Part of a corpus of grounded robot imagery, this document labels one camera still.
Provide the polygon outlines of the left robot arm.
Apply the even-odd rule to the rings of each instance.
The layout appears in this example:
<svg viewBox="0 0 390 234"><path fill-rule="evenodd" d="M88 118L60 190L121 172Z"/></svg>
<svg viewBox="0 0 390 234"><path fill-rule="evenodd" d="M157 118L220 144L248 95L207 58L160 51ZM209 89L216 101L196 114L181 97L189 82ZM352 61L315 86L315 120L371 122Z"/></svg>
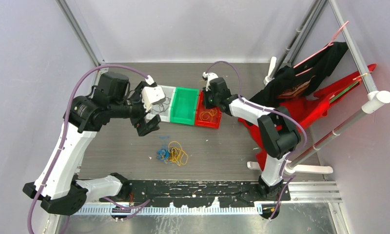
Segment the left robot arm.
<svg viewBox="0 0 390 234"><path fill-rule="evenodd" d="M45 169L23 192L50 214L73 215L81 207L101 198L125 201L132 185L119 173L98 179L78 177L84 153L101 128L113 118L129 119L143 137L159 129L160 116L146 120L152 107L166 99L161 86L151 78L130 89L127 76L107 72L87 96L75 97L64 115L59 140Z"/></svg>

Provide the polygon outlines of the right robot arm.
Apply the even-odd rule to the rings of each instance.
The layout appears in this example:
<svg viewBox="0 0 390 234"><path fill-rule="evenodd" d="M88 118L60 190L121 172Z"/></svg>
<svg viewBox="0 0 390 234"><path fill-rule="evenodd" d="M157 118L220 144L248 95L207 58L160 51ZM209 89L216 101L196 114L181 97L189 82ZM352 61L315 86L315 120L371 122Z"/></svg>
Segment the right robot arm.
<svg viewBox="0 0 390 234"><path fill-rule="evenodd" d="M273 199L283 184L283 170L287 156L301 140L297 122L284 107L267 108L249 102L238 94L231 94L224 78L215 73L204 73L203 105L207 109L241 118L258 127L267 154L264 169L258 179L258 190L264 200Z"/></svg>

